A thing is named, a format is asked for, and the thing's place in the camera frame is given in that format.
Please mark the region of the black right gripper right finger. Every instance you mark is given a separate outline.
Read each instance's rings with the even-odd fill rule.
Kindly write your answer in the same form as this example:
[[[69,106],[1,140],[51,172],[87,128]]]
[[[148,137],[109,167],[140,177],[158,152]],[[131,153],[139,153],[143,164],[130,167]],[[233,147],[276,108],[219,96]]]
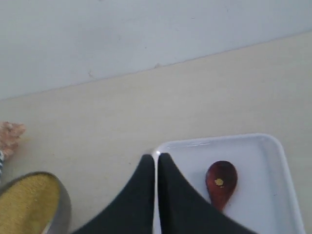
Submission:
[[[158,157],[158,210],[163,234],[254,234],[217,211],[186,180],[168,153]]]

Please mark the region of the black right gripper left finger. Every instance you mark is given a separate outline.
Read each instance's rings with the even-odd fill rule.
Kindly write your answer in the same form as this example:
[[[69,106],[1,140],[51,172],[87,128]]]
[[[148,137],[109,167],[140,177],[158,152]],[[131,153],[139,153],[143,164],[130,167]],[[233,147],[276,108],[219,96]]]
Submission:
[[[143,155],[115,199],[76,234],[151,234],[155,205],[155,161]]]

